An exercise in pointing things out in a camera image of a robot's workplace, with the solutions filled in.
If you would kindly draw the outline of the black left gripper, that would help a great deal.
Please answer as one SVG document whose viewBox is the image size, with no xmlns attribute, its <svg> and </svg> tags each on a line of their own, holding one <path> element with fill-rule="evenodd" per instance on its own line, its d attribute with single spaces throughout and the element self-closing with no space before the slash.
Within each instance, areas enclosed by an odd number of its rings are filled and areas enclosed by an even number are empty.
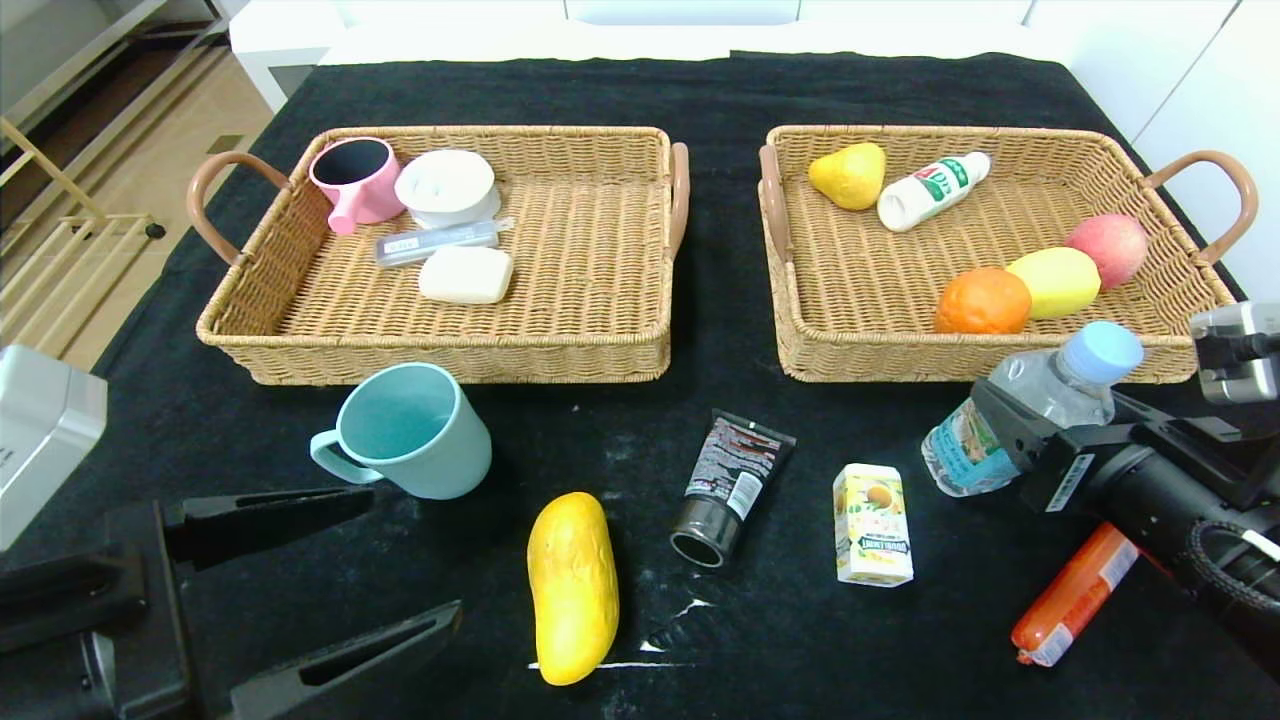
<svg viewBox="0 0 1280 720">
<path fill-rule="evenodd" d="M 200 688 L 177 564 L 195 571 L 366 514 L 367 488 L 293 489 L 141 503 L 106 515 L 88 551 L 3 571 L 5 719 L 197 719 Z M 424 670 L 463 601 L 283 662 L 230 689 L 223 719 L 335 719 Z"/>
</svg>

